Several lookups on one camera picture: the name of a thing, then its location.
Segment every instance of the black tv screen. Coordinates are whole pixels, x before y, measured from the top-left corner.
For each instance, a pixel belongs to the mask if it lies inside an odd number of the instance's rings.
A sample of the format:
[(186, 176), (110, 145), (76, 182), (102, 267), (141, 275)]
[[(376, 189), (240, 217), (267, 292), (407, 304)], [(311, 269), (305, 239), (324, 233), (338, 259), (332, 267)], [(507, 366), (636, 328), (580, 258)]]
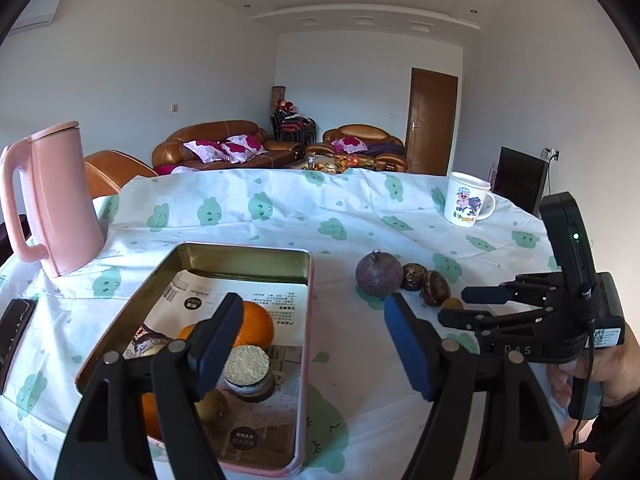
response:
[(494, 193), (511, 200), (524, 211), (537, 215), (548, 170), (548, 162), (503, 146)]

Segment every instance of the leather armchair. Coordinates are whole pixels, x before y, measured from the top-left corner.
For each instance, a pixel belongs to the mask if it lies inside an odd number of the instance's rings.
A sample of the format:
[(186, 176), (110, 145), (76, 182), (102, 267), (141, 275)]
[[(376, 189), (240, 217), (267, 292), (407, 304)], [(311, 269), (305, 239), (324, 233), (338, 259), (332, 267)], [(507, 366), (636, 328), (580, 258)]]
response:
[[(228, 137), (251, 134), (258, 139), (267, 153), (256, 155), (247, 162), (231, 164), (217, 161), (202, 162), (195, 153), (184, 147), (190, 140), (210, 140), (217, 142)], [(188, 166), (197, 170), (226, 170), (228, 168), (282, 168), (302, 158), (303, 149), (298, 142), (269, 140), (267, 133), (251, 121), (218, 121), (187, 126), (172, 133), (169, 138), (156, 146), (151, 156), (155, 168), (159, 166)]]
[(103, 150), (84, 158), (91, 198), (115, 195), (135, 176), (158, 176), (141, 160), (116, 150)]
[[(403, 146), (402, 140), (388, 134), (385, 130), (368, 124), (345, 124), (340, 128), (327, 130), (322, 136), (323, 142), (317, 142), (309, 146), (305, 151), (305, 156), (311, 155), (335, 155), (336, 151), (331, 142), (343, 137), (358, 137), (367, 146), (377, 142), (392, 142)], [(408, 166), (406, 156), (395, 153), (382, 153), (375, 156), (377, 171), (396, 171), (406, 173)]]

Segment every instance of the silver bolt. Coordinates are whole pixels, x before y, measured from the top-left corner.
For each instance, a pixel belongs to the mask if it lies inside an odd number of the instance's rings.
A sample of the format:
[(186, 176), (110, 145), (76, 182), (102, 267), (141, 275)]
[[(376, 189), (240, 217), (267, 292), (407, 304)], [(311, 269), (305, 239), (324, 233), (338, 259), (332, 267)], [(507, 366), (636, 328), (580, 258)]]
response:
[(457, 352), (458, 350), (460, 350), (460, 345), (458, 344), (457, 341), (453, 341), (453, 339), (443, 339), (442, 343), (440, 343), (442, 345), (442, 349), (445, 352)]
[(111, 350), (102, 356), (102, 360), (105, 364), (112, 365), (120, 358), (120, 354), (118, 354), (115, 350)]
[(187, 343), (185, 343), (182, 339), (174, 339), (169, 343), (167, 348), (169, 349), (169, 352), (177, 354), (187, 348)]
[(511, 350), (511, 352), (507, 354), (507, 359), (515, 365), (520, 365), (524, 362), (524, 357), (517, 350)]

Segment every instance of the white tablecloth with green clouds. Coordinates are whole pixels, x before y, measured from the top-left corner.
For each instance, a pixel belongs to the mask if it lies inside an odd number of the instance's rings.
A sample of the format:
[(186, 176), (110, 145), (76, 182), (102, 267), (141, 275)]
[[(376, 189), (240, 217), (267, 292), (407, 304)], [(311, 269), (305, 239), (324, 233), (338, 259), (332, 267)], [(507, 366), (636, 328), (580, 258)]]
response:
[[(38, 305), (14, 358), (0, 424), (39, 479), (51, 479), (79, 394), (74, 378), (112, 319), (162, 258), (185, 240), (296, 247), (315, 261), (303, 479), (399, 479), (430, 406), (411, 390), (383, 320), (383, 301), (356, 287), (373, 249), (436, 269), (454, 297), (519, 272), (557, 270), (540, 220), (497, 198), (473, 228), (442, 217), (446, 178), (349, 170), (225, 170), (136, 178), (98, 199), (109, 221), (100, 255), (68, 276), (12, 256), (0, 269), (0, 311), (11, 298)], [(436, 322), (417, 292), (403, 292)], [(474, 338), (438, 328), (476, 348)], [(542, 379), (543, 368), (534, 371)], [(542, 379), (543, 387), (548, 384)], [(556, 417), (564, 415), (552, 401)], [(481, 409), (472, 415), (479, 427)], [(153, 449), (159, 478), (172, 478)], [(470, 464), (473, 454), (464, 459)], [(229, 478), (252, 478), (229, 474)]]

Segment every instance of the air conditioner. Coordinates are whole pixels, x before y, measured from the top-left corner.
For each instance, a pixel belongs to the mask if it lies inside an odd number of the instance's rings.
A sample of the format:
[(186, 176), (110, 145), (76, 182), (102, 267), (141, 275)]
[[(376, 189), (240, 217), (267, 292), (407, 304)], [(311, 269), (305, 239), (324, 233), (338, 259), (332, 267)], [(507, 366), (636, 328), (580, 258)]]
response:
[(46, 27), (53, 21), (60, 0), (31, 0), (9, 30), (9, 35)]

